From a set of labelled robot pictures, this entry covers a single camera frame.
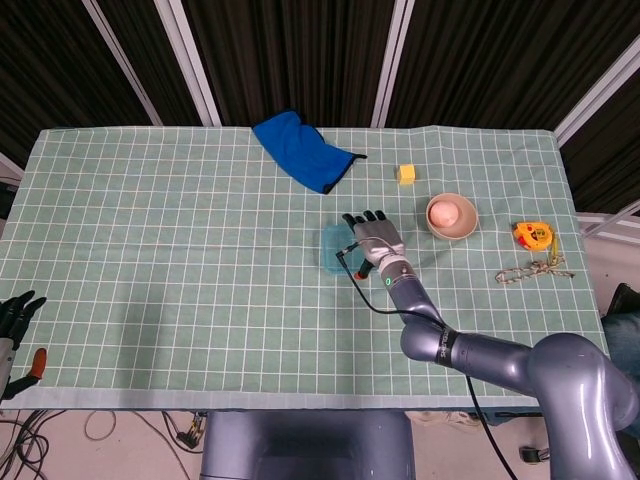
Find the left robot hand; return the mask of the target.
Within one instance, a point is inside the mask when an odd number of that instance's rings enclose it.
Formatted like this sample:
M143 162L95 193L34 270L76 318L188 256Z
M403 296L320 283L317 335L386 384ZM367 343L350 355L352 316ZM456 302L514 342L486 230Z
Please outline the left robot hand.
M24 390L38 384L43 377L47 351L39 348L34 354L29 372L16 380L11 370L31 319L46 303L45 297L35 299L33 290L1 303L1 401L11 400Z

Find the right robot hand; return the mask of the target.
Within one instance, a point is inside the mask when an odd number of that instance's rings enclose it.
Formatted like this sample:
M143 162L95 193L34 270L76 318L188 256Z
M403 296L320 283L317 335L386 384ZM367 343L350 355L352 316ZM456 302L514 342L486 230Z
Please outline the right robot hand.
M355 275L356 279L366 279L387 255L405 255L405 245L398 230L382 210L366 210L357 216L345 213L342 219L364 251L364 260Z

